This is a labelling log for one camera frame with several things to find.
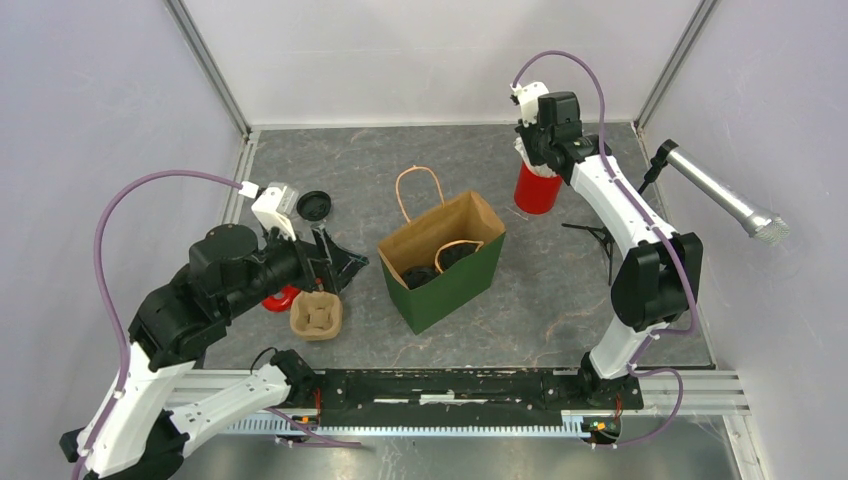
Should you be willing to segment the green paper bag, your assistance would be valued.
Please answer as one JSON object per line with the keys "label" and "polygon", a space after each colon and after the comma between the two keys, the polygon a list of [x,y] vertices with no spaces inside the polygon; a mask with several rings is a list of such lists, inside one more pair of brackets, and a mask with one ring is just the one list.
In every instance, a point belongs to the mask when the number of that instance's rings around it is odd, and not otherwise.
{"label": "green paper bag", "polygon": [[[436,181],[439,204],[411,217],[400,194],[408,173],[424,171]],[[377,244],[389,297],[414,334],[443,320],[491,287],[506,228],[476,191],[450,200],[430,168],[412,166],[395,180],[405,224]]]}

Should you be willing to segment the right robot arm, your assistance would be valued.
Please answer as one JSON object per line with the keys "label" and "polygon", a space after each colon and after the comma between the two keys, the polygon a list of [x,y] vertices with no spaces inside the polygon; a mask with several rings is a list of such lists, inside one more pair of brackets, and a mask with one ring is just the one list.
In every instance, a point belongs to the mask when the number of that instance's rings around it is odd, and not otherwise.
{"label": "right robot arm", "polygon": [[550,169],[587,201],[622,255],[611,282],[614,317],[576,377],[580,400],[602,408],[632,376],[650,342],[695,310],[703,244],[655,213],[624,176],[603,131],[584,133],[575,93],[550,92],[536,82],[515,87],[512,99],[527,160]]}

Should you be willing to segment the brown cardboard cup carrier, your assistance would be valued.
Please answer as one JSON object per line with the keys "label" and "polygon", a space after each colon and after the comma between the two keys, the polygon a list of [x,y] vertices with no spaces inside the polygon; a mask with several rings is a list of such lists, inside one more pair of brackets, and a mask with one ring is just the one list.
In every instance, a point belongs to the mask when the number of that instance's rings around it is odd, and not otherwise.
{"label": "brown cardboard cup carrier", "polygon": [[329,292],[301,292],[290,309],[290,328],[305,341],[335,338],[342,327],[343,306],[338,295]]}

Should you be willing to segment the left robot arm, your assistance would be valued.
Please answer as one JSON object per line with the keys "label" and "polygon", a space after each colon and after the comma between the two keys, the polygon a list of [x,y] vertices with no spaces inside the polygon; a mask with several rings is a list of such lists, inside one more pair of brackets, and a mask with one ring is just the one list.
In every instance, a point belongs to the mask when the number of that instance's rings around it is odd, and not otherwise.
{"label": "left robot arm", "polygon": [[168,400],[179,380],[240,315],[294,287],[341,292],[364,255],[338,246],[323,227],[312,242],[262,236],[224,224],[190,247],[188,262],[147,295],[128,328],[128,369],[96,418],[60,440],[81,479],[167,479],[198,447],[256,411],[302,407],[317,376],[293,350],[281,351],[233,385],[179,408]]}

